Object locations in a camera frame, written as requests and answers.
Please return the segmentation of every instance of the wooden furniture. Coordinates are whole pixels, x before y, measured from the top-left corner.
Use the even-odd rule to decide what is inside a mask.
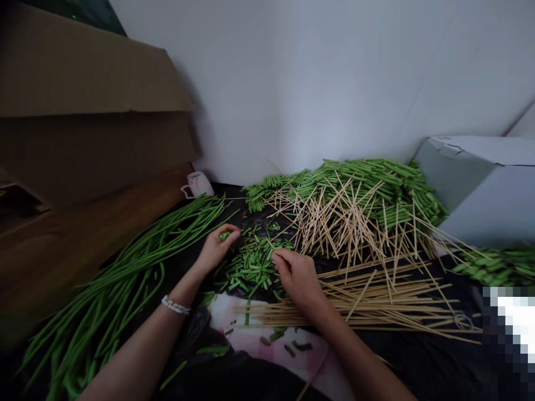
[[[0,234],[0,351],[67,303],[74,286],[184,199],[190,163]]]

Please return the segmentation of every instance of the white wall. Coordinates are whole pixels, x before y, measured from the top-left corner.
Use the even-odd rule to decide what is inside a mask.
[[[507,136],[535,139],[535,103],[522,115]]]
[[[501,135],[535,96],[532,0],[111,0],[187,80],[219,182],[322,158],[407,161],[430,135]]]

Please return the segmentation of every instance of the white mug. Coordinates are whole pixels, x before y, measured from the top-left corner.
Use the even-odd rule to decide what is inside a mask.
[[[184,190],[185,188],[191,190],[192,197]],[[188,185],[184,185],[180,190],[186,195],[186,199],[198,198],[202,194],[213,195],[212,185],[203,172],[188,174]]]

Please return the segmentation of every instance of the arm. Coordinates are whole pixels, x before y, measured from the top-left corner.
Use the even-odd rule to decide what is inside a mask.
[[[232,233],[221,242],[219,235]],[[240,236],[240,229],[224,224],[211,232],[197,261],[169,293],[169,298],[190,307],[202,280],[224,258]],[[148,400],[158,384],[186,316],[164,305],[119,349],[80,395],[80,400]]]
[[[355,395],[370,401],[416,401],[327,300],[312,258],[289,250],[277,250],[272,258],[284,289],[329,342]]]

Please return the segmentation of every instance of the white beaded bracelet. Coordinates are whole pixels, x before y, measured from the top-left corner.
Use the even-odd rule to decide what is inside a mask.
[[[180,304],[177,304],[176,302],[173,302],[169,299],[167,295],[165,295],[164,298],[162,298],[162,303],[171,309],[172,311],[175,311],[178,314],[184,314],[189,315],[189,311],[191,311],[191,308],[186,308],[185,306],[182,306]]]

